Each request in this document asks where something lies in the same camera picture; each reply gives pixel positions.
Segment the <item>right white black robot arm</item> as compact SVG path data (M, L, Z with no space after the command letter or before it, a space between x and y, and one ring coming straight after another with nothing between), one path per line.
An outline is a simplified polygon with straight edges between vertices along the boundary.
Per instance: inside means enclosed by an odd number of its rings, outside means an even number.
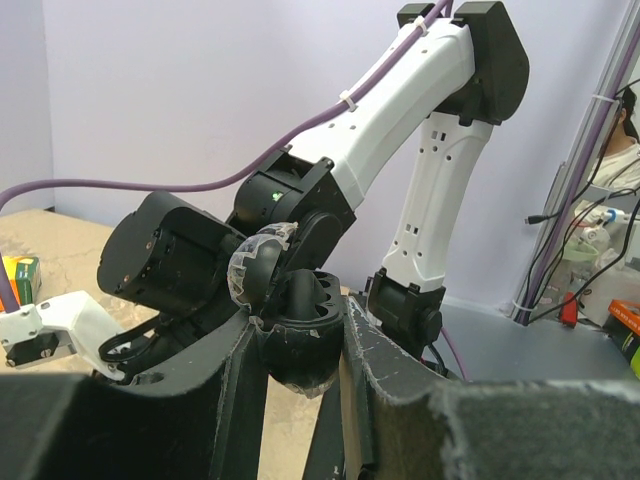
M377 63L332 108L297 127L242 177L228 218L155 188L109 237L100 289L155 316L103 342L111 372L175 355L246 309L266 329L320 338L330 311L320 269L397 150L421 136L409 191L368 311L420 356L442 326L446 257L470 176L493 129L520 106L529 61L505 5L450 18L409 5Z

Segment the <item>black earbud charging case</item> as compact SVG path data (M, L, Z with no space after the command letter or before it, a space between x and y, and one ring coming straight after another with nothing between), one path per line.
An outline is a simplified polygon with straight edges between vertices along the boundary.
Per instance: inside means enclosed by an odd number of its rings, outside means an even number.
M290 268L296 223L269 224L244 240L227 267L231 300L256 328L268 373L289 390L315 398L334 381L344 335L337 277Z

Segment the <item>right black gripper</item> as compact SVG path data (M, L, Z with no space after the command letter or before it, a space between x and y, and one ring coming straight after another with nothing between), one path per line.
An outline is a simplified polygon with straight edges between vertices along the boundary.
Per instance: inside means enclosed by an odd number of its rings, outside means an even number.
M155 316L105 341L104 360L164 360L236 310L227 266L245 235L165 191L149 194L113 230L97 269L99 288Z

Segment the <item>black earbud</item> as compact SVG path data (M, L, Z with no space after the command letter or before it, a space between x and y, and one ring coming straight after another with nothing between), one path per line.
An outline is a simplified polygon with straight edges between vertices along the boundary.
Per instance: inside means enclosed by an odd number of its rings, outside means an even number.
M317 305L324 299L324 289L312 271L296 270L291 274L287 307L289 318L299 321L320 318Z

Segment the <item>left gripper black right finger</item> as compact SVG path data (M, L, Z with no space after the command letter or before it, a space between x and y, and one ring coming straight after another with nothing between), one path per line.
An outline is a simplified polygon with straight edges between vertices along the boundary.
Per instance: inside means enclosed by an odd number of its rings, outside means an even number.
M349 479L635 479L637 381L450 381L346 302Z

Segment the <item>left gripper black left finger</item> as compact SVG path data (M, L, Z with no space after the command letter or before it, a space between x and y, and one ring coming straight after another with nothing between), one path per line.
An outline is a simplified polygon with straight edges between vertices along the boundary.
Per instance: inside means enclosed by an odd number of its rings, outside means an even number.
M80 374L1 379L5 479L253 479L267 375L235 316L129 386Z

